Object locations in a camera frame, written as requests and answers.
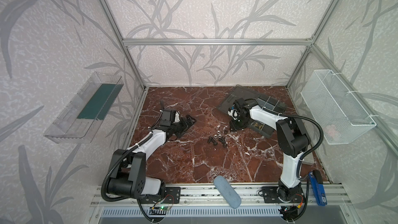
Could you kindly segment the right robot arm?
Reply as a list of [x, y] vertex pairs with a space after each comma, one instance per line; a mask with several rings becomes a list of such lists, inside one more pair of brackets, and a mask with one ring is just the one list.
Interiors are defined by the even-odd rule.
[[[228, 115], [232, 117], [232, 132], [242, 130], [254, 121], [276, 130], [279, 147], [284, 153], [278, 194], [283, 201], [295, 196], [301, 189], [300, 173], [304, 158], [323, 142], [324, 132], [321, 125], [308, 117], [284, 114], [282, 104], [273, 97], [239, 98], [229, 107]], [[312, 123], [320, 134], [318, 142], [311, 149], [307, 149], [311, 138], [304, 120]]]

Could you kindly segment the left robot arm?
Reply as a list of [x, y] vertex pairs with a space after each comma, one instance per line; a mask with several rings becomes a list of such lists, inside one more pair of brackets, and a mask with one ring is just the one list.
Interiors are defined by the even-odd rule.
[[107, 202], [145, 197], [161, 200], [166, 197], [163, 180], [146, 175], [147, 159], [172, 136], [180, 139], [197, 122], [190, 115], [182, 116], [173, 109], [161, 110], [149, 133], [127, 149], [113, 153], [109, 169], [101, 185], [101, 197]]

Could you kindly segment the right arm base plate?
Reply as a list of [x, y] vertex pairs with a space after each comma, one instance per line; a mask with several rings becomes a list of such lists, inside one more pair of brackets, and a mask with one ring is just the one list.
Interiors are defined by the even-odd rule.
[[303, 201], [304, 192], [301, 187], [285, 189], [279, 186], [265, 186], [260, 189], [259, 196], [263, 198], [265, 203], [298, 204]]

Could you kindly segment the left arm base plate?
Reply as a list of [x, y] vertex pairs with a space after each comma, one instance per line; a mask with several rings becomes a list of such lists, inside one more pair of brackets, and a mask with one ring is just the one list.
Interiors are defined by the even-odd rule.
[[140, 199], [141, 204], [178, 204], [181, 197], [181, 187], [165, 187], [158, 195], [145, 195]]

